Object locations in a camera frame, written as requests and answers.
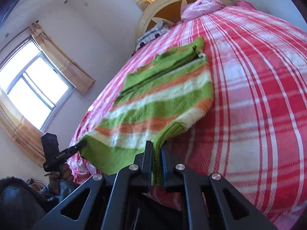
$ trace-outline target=headboard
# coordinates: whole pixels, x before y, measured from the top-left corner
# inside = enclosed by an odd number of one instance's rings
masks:
[[[181,10],[187,4],[196,0],[155,0],[143,12],[138,23],[135,39],[140,38],[151,29],[158,21],[163,20],[170,26],[180,21]],[[220,0],[225,5],[234,5],[230,0]]]

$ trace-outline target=window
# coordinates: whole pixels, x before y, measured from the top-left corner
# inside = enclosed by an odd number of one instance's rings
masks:
[[[73,89],[33,39],[8,56],[0,70],[0,86],[21,114],[42,130]]]

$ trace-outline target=pink bed sheet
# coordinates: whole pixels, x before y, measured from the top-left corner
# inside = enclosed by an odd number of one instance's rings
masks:
[[[138,51],[86,113],[71,144],[112,107],[125,75],[169,47],[205,38],[215,90],[213,108],[170,141],[182,162],[218,172],[279,229],[290,229],[307,200],[307,34],[274,16],[241,7],[180,22]],[[98,173],[79,154],[68,160],[75,182]],[[154,188],[148,195],[180,209],[180,196]]]

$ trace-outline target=metal screw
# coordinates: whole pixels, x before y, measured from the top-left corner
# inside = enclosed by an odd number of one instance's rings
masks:
[[[94,174],[93,175],[93,180],[100,181],[101,179],[102,179],[102,174]]]
[[[214,180],[220,180],[222,178],[222,176],[219,173],[213,173],[211,177]]]
[[[139,166],[137,165],[137,164],[131,164],[130,166],[129,166],[129,169],[130,170],[137,170],[139,168]]]
[[[184,170],[185,169],[185,166],[183,165],[183,164],[177,164],[176,165],[176,169],[178,169],[178,170]]]

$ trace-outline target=human hand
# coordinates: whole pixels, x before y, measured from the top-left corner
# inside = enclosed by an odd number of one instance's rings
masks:
[[[49,175],[50,189],[56,195],[59,195],[59,179],[60,179],[59,172],[53,171],[50,173]],[[72,175],[72,170],[70,169],[67,163],[63,165],[63,176],[61,179],[64,179],[69,182],[73,181],[74,179],[74,176]]]

